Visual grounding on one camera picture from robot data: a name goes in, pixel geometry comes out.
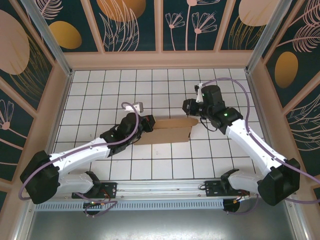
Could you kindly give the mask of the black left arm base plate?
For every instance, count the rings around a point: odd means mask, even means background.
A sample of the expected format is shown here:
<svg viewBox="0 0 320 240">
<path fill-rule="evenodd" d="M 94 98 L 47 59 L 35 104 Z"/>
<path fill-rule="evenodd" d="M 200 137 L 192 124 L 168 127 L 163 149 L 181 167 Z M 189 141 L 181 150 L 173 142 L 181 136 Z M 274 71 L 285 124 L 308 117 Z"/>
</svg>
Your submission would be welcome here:
<svg viewBox="0 0 320 240">
<path fill-rule="evenodd" d="M 117 193 L 116 182 L 102 182 L 99 184 L 93 184 L 92 182 L 84 182 L 76 185 L 71 191 L 72 199 L 80 199 L 76 193 L 80 193 L 89 199 L 114 199 Z"/>
</svg>

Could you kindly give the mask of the grey metal sheet panel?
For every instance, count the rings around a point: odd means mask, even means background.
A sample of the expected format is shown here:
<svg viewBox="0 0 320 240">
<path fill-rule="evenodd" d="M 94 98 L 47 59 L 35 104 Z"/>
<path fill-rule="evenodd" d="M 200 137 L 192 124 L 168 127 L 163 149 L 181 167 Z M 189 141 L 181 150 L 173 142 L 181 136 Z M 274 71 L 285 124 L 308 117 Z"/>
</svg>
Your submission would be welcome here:
<svg viewBox="0 0 320 240">
<path fill-rule="evenodd" d="M 10 240 L 315 240 L 293 204 L 244 201 L 245 214 L 221 209 L 35 211 L 19 218 Z"/>
</svg>

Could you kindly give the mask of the brown cardboard box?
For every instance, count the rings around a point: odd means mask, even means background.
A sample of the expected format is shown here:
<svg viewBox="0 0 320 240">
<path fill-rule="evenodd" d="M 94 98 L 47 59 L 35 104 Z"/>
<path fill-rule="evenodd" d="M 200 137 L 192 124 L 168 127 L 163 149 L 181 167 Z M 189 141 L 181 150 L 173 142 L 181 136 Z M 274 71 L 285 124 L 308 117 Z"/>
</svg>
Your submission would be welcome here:
<svg viewBox="0 0 320 240">
<path fill-rule="evenodd" d="M 153 131 L 141 135 L 134 145 L 155 145 L 169 143 L 185 143 L 190 139 L 192 128 L 199 121 L 196 118 L 170 118 L 156 121 Z"/>
</svg>

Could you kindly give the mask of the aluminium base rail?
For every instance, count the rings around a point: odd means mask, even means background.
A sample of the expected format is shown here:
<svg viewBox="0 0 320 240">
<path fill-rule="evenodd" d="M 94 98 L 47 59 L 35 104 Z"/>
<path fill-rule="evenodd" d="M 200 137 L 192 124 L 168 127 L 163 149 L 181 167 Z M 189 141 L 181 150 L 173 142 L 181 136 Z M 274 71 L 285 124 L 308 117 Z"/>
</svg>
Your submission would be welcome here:
<svg viewBox="0 0 320 240">
<path fill-rule="evenodd" d="M 213 179 L 179 179 L 179 180 L 98 180 L 96 176 L 89 176 L 86 173 L 78 175 L 67 175 L 57 181 L 48 183 L 38 183 L 33 189 L 30 184 L 25 188 L 29 197 L 35 204 L 42 204 L 55 198 L 71 198 L 72 190 L 84 182 L 117 183 L 115 198 L 109 199 L 148 199 L 148 198 L 191 198 L 191 197 L 211 197 L 211 198 L 236 198 L 238 196 L 206 196 L 205 181 L 219 181 L 219 178 Z M 240 187 L 235 190 L 244 190 L 250 192 L 251 196 L 258 191 L 250 190 L 247 187 Z"/>
</svg>

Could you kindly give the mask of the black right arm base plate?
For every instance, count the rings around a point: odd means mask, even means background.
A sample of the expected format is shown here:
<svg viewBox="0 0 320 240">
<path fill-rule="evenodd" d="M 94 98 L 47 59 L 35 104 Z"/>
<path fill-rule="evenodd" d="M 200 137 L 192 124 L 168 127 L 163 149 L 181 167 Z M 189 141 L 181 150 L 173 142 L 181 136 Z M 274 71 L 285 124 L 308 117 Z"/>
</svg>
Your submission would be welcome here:
<svg viewBox="0 0 320 240">
<path fill-rule="evenodd" d="M 223 182 L 221 180 L 205 181 L 204 187 L 207 197 L 241 197 L 250 195 L 249 191 L 234 189 L 229 183 Z"/>
</svg>

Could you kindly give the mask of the aluminium corner post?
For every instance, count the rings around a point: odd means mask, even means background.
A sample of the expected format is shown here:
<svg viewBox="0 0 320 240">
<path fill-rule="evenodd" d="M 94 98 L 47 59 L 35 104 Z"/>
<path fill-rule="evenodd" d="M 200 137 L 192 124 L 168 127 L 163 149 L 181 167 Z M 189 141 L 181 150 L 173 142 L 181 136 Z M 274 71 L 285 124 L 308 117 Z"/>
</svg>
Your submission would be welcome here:
<svg viewBox="0 0 320 240">
<path fill-rule="evenodd" d="M 252 55 L 245 67 L 246 75 L 249 75 L 254 68 L 256 67 L 257 63 L 261 59 L 264 51 L 266 50 L 269 42 L 271 41 L 272 37 L 274 36 L 275 32 L 277 31 L 279 25 L 281 24 L 284 16 L 288 12 L 292 0 L 279 0 L 278 4 L 276 5 L 266 27 L 264 28 L 257 44 L 252 52 Z"/>
<path fill-rule="evenodd" d="M 47 22 L 42 17 L 38 7 L 36 6 L 36 3 L 34 0 L 21 0 L 24 8 L 29 13 L 31 19 L 33 20 L 35 26 L 39 30 L 39 32 L 42 34 L 44 41 L 47 43 L 49 49 L 55 56 L 55 59 L 61 66 L 63 72 L 70 77 L 72 73 L 72 69 L 70 68 L 64 53 L 60 46 L 58 45 L 57 41 L 55 40 Z"/>
</svg>

